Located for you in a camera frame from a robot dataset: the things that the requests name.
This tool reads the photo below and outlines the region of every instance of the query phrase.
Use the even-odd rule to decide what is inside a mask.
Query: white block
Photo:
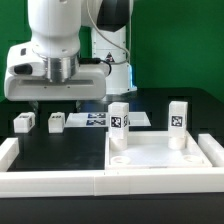
[[[13,123],[15,133],[28,133],[35,125],[35,114],[21,113]]]
[[[112,103],[108,107],[109,138],[112,150],[127,149],[127,136],[129,131],[129,104]]]
[[[8,138],[0,146],[0,172],[6,172],[19,154],[17,138]]]
[[[129,177],[113,171],[106,171],[104,175],[95,176],[94,194],[95,196],[127,195],[129,194]]]
[[[186,147],[187,102],[172,101],[169,105],[169,142],[170,149]]]
[[[48,120],[49,133],[62,133],[65,127],[65,114],[52,113]]]
[[[214,166],[224,167],[224,148],[210,134],[200,134],[198,145]]]

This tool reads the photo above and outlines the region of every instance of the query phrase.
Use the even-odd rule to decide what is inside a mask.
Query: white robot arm
[[[116,31],[128,22],[132,5],[132,0],[28,0],[32,39],[9,51],[5,96],[28,101],[103,98],[108,65],[80,64],[79,30],[94,22]]]

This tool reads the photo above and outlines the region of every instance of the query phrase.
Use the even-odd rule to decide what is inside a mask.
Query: white pillar block
[[[108,112],[110,116],[110,149],[125,150],[127,149],[129,132],[129,104],[118,102],[112,103],[109,105]]]

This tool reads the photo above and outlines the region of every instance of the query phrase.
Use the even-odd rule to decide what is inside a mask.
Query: white tray
[[[106,134],[105,169],[147,169],[171,167],[212,167],[197,143],[187,132],[186,148],[168,148],[168,132],[129,132],[128,148],[124,151],[109,149]]]

